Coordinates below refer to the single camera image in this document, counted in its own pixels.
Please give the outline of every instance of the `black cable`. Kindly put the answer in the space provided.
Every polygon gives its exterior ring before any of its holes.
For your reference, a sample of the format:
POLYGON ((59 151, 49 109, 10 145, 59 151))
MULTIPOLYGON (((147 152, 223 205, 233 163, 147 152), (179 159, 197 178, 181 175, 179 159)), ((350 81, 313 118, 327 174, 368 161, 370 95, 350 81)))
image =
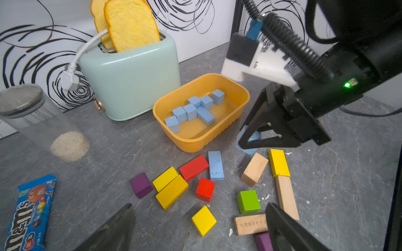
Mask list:
POLYGON ((363 116, 363 117, 375 117, 375 118, 387 117, 387 116, 399 114, 402 112, 402 108, 399 108, 399 109, 397 109, 393 112, 387 113, 387 114, 367 114, 367 113, 362 113, 362 112, 355 112, 355 111, 346 109, 344 106, 340 106, 339 109, 348 114, 352 114, 352 115, 356 115, 356 116, 363 116))

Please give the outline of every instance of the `natural wood block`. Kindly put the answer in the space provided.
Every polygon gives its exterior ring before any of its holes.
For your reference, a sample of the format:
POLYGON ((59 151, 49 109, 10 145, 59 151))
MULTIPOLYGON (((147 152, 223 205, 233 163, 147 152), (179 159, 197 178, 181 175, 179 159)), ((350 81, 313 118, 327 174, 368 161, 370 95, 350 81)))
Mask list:
POLYGON ((234 218, 237 235, 252 235, 268 231, 265 214, 256 214, 234 218))
POLYGON ((278 190, 279 206, 294 220, 300 220, 290 177, 278 175, 275 177, 275 182, 278 190))
POLYGON ((264 158, 259 153, 255 153, 240 179, 250 187, 254 187, 259 181, 267 163, 267 158, 264 158))

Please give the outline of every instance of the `red block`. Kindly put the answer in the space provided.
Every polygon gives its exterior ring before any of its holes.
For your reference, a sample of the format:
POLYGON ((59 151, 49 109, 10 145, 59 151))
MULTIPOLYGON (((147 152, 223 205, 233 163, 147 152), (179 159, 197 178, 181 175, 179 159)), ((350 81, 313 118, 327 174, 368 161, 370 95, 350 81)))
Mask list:
POLYGON ((203 171, 207 170, 209 164, 207 160, 204 158, 203 155, 198 156, 197 158, 193 159, 189 163, 185 164, 184 166, 180 167, 180 172, 183 175, 183 178, 186 182, 189 182, 197 175, 202 173, 203 171))
POLYGON ((195 196, 200 200, 211 202, 214 187, 215 182, 201 178, 195 196))

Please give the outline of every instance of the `green cube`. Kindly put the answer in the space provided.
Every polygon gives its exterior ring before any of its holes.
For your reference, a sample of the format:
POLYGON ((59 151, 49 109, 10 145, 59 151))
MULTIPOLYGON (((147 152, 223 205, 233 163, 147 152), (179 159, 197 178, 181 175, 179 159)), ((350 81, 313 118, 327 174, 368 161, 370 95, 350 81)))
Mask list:
POLYGON ((261 209, 255 190, 240 192, 237 195, 237 203, 239 203, 241 214, 250 214, 261 209))

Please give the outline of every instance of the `red cube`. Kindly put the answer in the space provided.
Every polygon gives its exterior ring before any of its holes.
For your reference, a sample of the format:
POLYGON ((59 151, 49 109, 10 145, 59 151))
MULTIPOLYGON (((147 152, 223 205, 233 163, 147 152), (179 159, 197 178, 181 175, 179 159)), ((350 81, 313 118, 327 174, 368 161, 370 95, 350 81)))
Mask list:
POLYGON ((211 202, 214 187, 215 182, 201 178, 198 184, 196 197, 200 200, 211 202))

